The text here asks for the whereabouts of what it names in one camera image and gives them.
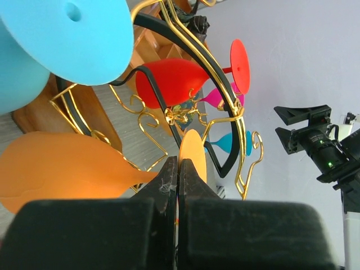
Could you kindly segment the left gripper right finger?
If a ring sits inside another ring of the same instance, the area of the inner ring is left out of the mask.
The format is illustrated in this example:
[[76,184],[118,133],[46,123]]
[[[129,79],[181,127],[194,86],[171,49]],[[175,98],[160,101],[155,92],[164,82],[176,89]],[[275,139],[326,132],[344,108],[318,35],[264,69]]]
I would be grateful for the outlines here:
[[335,269],[320,215],[291,202],[223,200],[181,163],[179,269]]

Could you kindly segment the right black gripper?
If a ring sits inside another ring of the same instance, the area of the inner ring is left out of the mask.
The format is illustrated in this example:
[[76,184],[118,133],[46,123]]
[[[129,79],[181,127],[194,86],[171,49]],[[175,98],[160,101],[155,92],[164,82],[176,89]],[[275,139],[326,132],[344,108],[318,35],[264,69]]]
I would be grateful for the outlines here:
[[305,151],[321,172],[322,183],[349,183],[359,177],[359,130],[342,131],[345,125],[331,122],[327,105],[273,108],[286,125],[307,121],[304,128],[275,132],[287,154]]

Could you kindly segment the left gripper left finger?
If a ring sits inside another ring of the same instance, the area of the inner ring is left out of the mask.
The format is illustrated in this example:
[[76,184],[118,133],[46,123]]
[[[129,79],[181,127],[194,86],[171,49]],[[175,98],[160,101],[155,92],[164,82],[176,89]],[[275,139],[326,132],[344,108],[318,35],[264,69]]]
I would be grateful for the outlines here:
[[128,199],[38,200],[15,215],[2,269],[173,269],[178,159]]

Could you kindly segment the blue wine glass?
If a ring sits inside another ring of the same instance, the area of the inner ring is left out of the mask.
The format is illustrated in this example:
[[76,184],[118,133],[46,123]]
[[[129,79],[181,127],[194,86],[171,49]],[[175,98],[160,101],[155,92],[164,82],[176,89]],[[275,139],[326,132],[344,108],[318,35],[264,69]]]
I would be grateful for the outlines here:
[[114,81],[133,43],[126,1],[2,1],[1,113],[32,102],[51,74],[85,86]]
[[[245,139],[246,139],[245,152],[246,152],[247,156],[250,156],[253,151],[253,143],[252,143],[251,132],[248,130],[246,131]],[[224,152],[229,154],[231,152],[231,148],[232,148],[232,133],[228,133],[228,134],[224,135],[223,137],[221,137],[219,140],[210,142],[210,144],[213,146],[218,146]]]

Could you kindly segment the pink wine glass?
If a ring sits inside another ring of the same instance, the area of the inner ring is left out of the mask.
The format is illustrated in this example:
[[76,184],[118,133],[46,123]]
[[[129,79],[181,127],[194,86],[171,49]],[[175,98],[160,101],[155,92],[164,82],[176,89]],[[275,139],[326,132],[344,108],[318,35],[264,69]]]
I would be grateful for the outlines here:
[[[233,92],[236,94],[242,106],[245,104],[245,96],[240,93],[238,87],[235,82],[231,83],[231,87]],[[219,111],[224,110],[224,101],[222,96],[217,88],[214,88],[206,97],[199,100],[199,102],[207,102],[212,107],[217,108]]]

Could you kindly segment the red wine glass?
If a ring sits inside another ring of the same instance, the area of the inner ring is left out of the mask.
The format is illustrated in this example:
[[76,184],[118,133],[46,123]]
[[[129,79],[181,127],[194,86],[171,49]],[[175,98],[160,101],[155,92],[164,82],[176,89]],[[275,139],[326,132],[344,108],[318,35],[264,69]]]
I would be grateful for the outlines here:
[[[250,88],[250,64],[244,44],[235,39],[230,49],[230,67],[224,73],[231,73],[241,94]],[[166,105],[174,106],[187,101],[189,94],[196,95],[210,75],[197,63],[183,58],[166,58],[143,65],[150,69]],[[147,76],[136,72],[137,93],[151,109],[160,107]]]

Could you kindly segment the orange wine glass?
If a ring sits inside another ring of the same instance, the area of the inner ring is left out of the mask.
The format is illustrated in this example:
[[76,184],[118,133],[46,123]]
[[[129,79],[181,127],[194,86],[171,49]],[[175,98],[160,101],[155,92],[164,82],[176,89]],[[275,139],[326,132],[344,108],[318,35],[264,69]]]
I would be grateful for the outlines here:
[[1,154],[1,204],[16,214],[34,200],[119,198],[157,175],[132,167],[99,139],[30,132]]

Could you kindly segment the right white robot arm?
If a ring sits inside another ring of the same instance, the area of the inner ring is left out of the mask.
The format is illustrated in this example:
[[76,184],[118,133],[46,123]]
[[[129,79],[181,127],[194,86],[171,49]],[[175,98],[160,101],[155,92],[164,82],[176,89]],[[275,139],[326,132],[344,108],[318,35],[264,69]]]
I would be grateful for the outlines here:
[[345,269],[359,269],[359,130],[352,130],[359,115],[349,112],[343,124],[334,124],[327,105],[274,110],[286,125],[308,122],[301,129],[275,131],[287,154],[305,151],[321,172],[317,180],[340,191]]

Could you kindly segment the blue floral folded tie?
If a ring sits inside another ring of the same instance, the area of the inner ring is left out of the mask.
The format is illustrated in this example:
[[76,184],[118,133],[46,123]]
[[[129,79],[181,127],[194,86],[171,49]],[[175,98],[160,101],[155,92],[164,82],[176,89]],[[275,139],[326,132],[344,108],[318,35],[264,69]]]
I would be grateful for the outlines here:
[[194,120],[195,113],[190,112],[190,110],[192,109],[192,102],[186,101],[179,105],[173,106],[172,109],[175,111],[175,113],[179,114],[181,117],[183,117],[183,116],[186,117],[186,119],[187,119],[186,122],[184,119],[175,121],[177,123],[177,125],[179,126],[179,128],[181,129],[181,131],[185,131]]

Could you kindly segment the dark patterned rolled tie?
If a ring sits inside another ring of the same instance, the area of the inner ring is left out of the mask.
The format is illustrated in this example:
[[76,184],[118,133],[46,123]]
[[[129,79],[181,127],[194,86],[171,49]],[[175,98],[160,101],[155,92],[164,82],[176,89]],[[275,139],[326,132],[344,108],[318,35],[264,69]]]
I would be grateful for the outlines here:
[[206,16],[197,15],[200,1],[196,1],[192,10],[186,12],[174,3],[176,14],[182,24],[201,42],[204,43],[207,37],[207,30],[210,24]]

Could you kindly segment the wooden compartment tray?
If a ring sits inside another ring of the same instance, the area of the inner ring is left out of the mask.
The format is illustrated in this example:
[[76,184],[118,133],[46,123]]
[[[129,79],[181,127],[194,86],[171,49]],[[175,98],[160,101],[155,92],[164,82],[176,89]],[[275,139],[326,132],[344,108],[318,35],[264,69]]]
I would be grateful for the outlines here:
[[[182,10],[190,12],[192,4],[196,1],[174,1]],[[159,3],[151,4],[143,8],[140,12],[160,18]],[[181,58],[195,62],[195,60],[178,45],[161,36],[160,34],[141,26],[134,26],[134,51],[128,66],[128,71],[143,65],[161,59]]]

